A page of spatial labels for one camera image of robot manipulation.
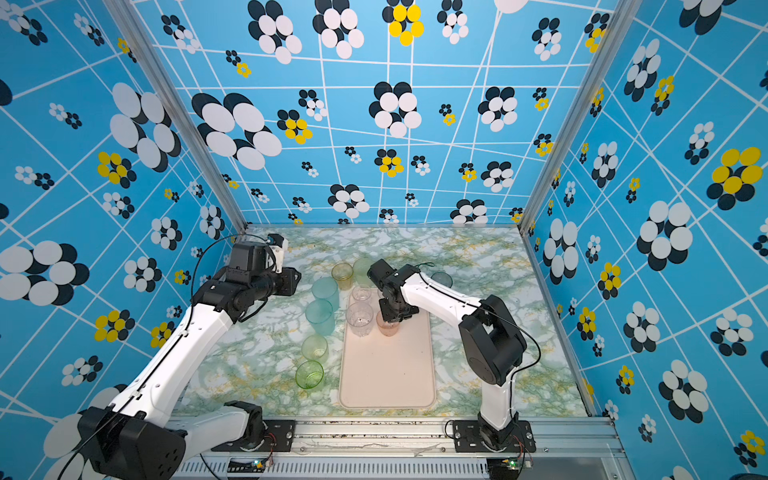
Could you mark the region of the pink textured plastic cup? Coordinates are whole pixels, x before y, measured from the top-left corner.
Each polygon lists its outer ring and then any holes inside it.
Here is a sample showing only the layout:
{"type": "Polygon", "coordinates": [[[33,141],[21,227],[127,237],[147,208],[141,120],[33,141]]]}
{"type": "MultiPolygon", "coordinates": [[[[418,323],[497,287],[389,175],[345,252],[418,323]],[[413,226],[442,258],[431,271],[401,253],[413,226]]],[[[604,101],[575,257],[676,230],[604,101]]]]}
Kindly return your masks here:
{"type": "Polygon", "coordinates": [[[388,322],[384,319],[381,311],[377,313],[376,324],[380,333],[386,337],[392,337],[398,333],[400,328],[399,322],[388,322]]]}

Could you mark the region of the large clear plastic cup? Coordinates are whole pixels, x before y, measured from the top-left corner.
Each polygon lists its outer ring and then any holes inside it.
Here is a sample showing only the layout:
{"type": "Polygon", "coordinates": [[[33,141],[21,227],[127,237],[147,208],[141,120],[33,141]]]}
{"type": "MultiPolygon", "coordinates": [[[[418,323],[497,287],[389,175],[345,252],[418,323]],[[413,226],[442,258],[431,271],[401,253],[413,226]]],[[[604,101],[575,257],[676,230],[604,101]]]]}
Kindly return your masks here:
{"type": "Polygon", "coordinates": [[[374,311],[367,302],[353,302],[346,310],[347,327],[358,337],[370,334],[374,326],[374,311]]]}

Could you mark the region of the small clear glass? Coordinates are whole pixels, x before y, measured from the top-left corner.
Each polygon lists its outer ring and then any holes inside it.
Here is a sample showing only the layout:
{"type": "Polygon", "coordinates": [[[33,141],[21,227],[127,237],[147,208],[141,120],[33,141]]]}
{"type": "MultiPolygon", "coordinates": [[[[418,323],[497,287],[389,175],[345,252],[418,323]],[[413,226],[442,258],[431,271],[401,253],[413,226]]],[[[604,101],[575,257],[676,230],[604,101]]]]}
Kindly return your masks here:
{"type": "Polygon", "coordinates": [[[354,302],[368,302],[373,295],[371,288],[355,287],[352,290],[351,298],[354,302]]]}

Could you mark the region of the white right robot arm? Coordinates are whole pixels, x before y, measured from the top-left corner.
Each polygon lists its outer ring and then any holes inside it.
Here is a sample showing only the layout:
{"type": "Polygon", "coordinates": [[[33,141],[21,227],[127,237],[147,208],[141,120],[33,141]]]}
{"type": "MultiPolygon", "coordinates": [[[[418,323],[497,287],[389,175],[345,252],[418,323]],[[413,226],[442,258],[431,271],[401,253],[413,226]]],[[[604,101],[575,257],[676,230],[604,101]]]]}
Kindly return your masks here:
{"type": "Polygon", "coordinates": [[[417,266],[395,269],[383,259],[368,268],[367,277],[382,295],[385,322],[401,323],[426,311],[458,330],[467,363],[483,381],[480,432],[492,449],[506,445],[518,420],[514,376],[525,369],[528,344],[504,301],[496,295],[459,293],[426,277],[417,266]]]}

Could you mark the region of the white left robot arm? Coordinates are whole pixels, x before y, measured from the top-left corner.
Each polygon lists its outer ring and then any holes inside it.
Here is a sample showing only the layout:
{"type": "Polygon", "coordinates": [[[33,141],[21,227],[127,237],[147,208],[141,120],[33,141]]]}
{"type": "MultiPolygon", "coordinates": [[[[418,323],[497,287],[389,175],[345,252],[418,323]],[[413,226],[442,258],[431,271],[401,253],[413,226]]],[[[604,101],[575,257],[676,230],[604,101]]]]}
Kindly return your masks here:
{"type": "Polygon", "coordinates": [[[271,233],[236,243],[227,266],[191,296],[164,346],[104,407],[83,411],[71,460],[117,479],[169,479],[188,459],[224,443],[276,446],[261,407],[230,401],[209,414],[175,420],[173,409],[193,374],[234,325],[273,296],[295,293],[301,274],[283,264],[287,240],[271,233]]]}

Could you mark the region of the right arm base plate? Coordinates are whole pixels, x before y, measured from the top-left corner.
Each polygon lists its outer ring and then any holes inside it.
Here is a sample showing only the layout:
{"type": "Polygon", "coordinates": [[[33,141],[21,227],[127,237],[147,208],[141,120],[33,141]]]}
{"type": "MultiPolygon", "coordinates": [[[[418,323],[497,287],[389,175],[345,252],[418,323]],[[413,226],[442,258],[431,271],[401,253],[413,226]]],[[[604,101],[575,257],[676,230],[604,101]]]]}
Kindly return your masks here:
{"type": "Polygon", "coordinates": [[[512,422],[498,436],[480,420],[451,420],[447,429],[457,453],[534,453],[537,449],[531,424],[512,422]]]}

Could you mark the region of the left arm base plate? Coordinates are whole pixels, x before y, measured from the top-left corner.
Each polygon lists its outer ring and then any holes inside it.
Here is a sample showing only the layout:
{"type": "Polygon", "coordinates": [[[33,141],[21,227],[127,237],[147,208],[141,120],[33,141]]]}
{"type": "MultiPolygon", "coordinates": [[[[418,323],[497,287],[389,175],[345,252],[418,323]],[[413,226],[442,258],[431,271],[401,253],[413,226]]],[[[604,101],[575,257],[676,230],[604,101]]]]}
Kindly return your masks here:
{"type": "Polygon", "coordinates": [[[295,420],[270,420],[263,422],[263,437],[259,442],[238,439],[225,442],[212,448],[213,452],[259,452],[287,453],[290,452],[295,437],[297,422],[295,420]]]}

